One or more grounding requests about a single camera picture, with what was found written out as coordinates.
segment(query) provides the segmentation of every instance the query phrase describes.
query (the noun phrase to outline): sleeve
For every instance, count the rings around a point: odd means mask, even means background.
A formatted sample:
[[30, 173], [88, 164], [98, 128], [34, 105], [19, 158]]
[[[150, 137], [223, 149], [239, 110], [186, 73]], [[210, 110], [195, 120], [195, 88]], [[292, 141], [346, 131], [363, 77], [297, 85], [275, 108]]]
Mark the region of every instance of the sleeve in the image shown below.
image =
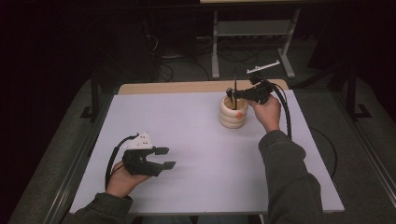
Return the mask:
[[259, 150], [269, 193], [268, 223], [323, 223], [320, 184], [306, 170], [304, 149], [283, 132], [272, 131]]
[[126, 223], [126, 217], [133, 203], [132, 199], [122, 199], [107, 193], [98, 193], [85, 208], [79, 209], [63, 224], [111, 224]]

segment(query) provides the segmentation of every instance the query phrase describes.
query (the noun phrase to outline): person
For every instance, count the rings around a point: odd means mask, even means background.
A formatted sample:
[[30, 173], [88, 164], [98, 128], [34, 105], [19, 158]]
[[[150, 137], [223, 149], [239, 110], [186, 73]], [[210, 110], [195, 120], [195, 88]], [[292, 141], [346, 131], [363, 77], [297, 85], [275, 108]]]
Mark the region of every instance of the person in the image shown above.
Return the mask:
[[[263, 105], [254, 101], [247, 103], [266, 131], [259, 143], [269, 194], [265, 224], [322, 223], [320, 184], [306, 170], [304, 149], [280, 131], [280, 102], [270, 95]], [[67, 223], [125, 223], [133, 203], [128, 195], [149, 176], [130, 175], [122, 162], [117, 163], [113, 171], [106, 192], [96, 194], [95, 199], [78, 210]]]

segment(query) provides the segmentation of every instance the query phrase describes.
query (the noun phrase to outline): orange spot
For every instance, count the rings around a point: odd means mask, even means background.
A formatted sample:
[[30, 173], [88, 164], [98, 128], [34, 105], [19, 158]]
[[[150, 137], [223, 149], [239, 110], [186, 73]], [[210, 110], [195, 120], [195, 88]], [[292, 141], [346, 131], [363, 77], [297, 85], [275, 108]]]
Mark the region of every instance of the orange spot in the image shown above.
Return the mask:
[[242, 114], [241, 112], [237, 113], [235, 115], [238, 119], [241, 119], [242, 117], [244, 117], [244, 114]]

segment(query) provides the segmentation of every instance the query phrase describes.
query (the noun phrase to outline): ribbed container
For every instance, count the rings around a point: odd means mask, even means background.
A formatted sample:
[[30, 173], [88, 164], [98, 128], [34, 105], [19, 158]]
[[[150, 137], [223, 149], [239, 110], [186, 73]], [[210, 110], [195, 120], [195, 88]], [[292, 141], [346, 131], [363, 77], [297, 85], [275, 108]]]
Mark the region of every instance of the ribbed container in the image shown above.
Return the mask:
[[220, 102], [219, 121], [220, 123], [230, 129], [237, 129], [242, 127], [247, 118], [248, 104], [244, 99], [236, 100], [237, 108], [234, 109], [234, 104], [228, 96], [224, 96]]

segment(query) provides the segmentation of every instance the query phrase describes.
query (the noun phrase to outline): background table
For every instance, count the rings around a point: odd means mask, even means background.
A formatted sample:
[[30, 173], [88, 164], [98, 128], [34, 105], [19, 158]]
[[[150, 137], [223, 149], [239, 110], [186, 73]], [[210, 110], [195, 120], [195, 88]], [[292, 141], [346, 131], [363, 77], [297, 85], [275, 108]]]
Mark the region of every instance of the background table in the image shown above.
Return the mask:
[[[240, 87], [247, 85], [241, 81]], [[173, 89], [177, 93], [158, 93]], [[265, 131], [253, 110], [240, 129], [219, 123], [219, 102], [225, 95], [225, 82], [134, 84], [120, 89], [108, 110], [91, 160], [79, 186], [70, 212], [89, 203], [95, 193], [105, 190], [106, 165], [120, 140], [149, 132], [155, 147], [169, 147], [168, 155], [149, 155], [154, 162], [176, 161], [173, 170], [138, 186], [131, 194], [131, 213], [140, 216], [176, 214], [263, 214], [268, 192], [258, 143]], [[146, 87], [151, 93], [136, 93]], [[322, 187], [325, 212], [342, 211], [340, 198], [318, 153], [292, 91], [285, 91], [291, 114], [293, 140], [305, 148], [305, 163]], [[286, 131], [284, 113], [280, 126]], [[119, 161], [123, 151], [119, 152]]]

